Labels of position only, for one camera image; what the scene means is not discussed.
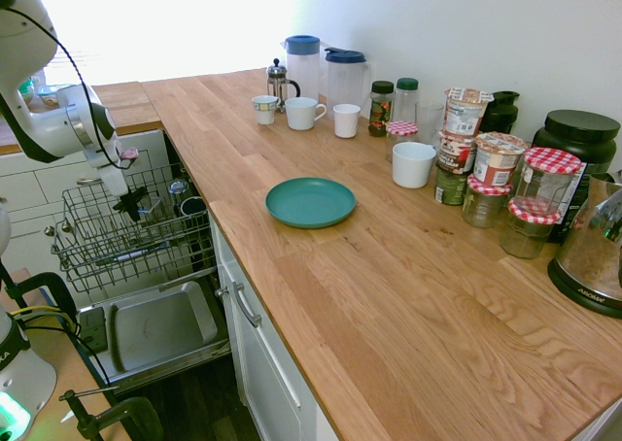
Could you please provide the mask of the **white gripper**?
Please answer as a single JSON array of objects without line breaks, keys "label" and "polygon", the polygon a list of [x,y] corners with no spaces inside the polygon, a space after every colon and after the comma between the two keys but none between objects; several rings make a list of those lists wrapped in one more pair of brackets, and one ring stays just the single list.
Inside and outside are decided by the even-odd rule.
[{"label": "white gripper", "polygon": [[125,212],[133,221],[139,220],[137,203],[148,194],[146,187],[129,189],[122,170],[108,162],[97,167],[98,176],[110,193],[120,200],[113,206],[118,212]]}]

